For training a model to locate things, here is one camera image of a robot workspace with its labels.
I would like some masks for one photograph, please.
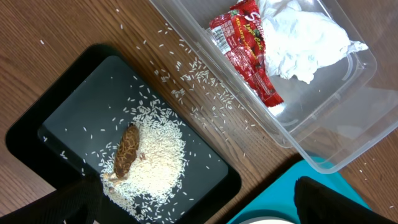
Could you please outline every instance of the wood grain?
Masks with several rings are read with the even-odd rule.
[[[398,2],[351,0],[340,1],[340,4],[377,58],[377,74],[395,76],[398,71]],[[187,65],[195,55],[179,46],[180,37],[173,30],[165,34],[165,21],[149,1],[3,0],[0,9],[0,215],[54,190],[8,153],[4,144],[7,129],[85,48],[99,42],[120,50],[144,80],[240,173],[241,191],[208,223],[225,223],[300,160],[294,150],[280,148],[258,126],[245,129],[255,121],[246,111],[238,109],[236,101],[233,101],[233,110],[217,110],[218,117],[213,116],[212,107],[222,106],[213,96],[222,92],[222,87],[207,85],[204,90],[197,82],[180,79],[176,61]],[[156,69],[168,71],[176,83],[171,80],[163,83],[154,75]],[[195,91],[188,91],[192,84],[196,86]],[[398,86],[382,78],[373,85],[393,89]],[[186,90],[183,104],[170,94],[181,88]],[[201,106],[199,121],[190,113],[192,107]],[[341,171],[375,212],[395,222],[398,222],[397,146],[398,131],[394,131]]]

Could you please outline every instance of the plastic container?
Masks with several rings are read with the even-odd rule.
[[[319,69],[311,84],[271,77],[285,103],[269,110],[217,49],[208,23],[235,0],[151,0],[215,76],[282,147],[294,147],[317,171],[338,171],[398,126],[398,92],[380,82],[370,50]],[[304,11],[322,12],[363,39],[335,0],[298,0]]]

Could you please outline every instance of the wooden table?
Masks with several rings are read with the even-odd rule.
[[[398,1],[350,0],[340,4],[377,58],[377,73],[396,76]],[[119,49],[139,73],[145,74],[144,79],[240,173],[243,181],[240,193],[208,223],[230,219],[301,159],[294,150],[277,146],[258,126],[245,130],[245,120],[249,124],[255,121],[244,110],[225,112],[226,133],[216,131],[214,127],[223,123],[222,119],[210,120],[211,109],[217,102],[203,96],[208,91],[214,95],[220,91],[219,87],[187,91],[183,105],[170,94],[172,90],[190,88],[179,79],[176,60],[186,64],[195,56],[178,46],[180,37],[173,30],[164,34],[165,21],[149,1],[3,0],[0,9],[0,215],[53,191],[7,151],[4,143],[7,129],[85,48],[98,42]],[[161,68],[170,72],[176,84],[162,83],[154,75],[154,70]],[[192,119],[192,106],[203,106],[199,114],[206,119],[207,126]],[[398,131],[393,131],[341,171],[375,212],[395,222],[398,222],[397,145]]]

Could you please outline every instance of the turquoise tray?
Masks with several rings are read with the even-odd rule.
[[[320,174],[310,167],[307,162],[300,161],[258,195],[228,223],[238,224],[256,217],[279,217],[293,223],[300,223],[294,205],[294,185],[303,176],[311,177],[354,202],[370,209],[339,173]]]

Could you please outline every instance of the red packet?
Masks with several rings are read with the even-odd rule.
[[[245,0],[230,9],[210,22],[217,47],[266,106],[283,103],[266,74],[266,45],[256,2]]]

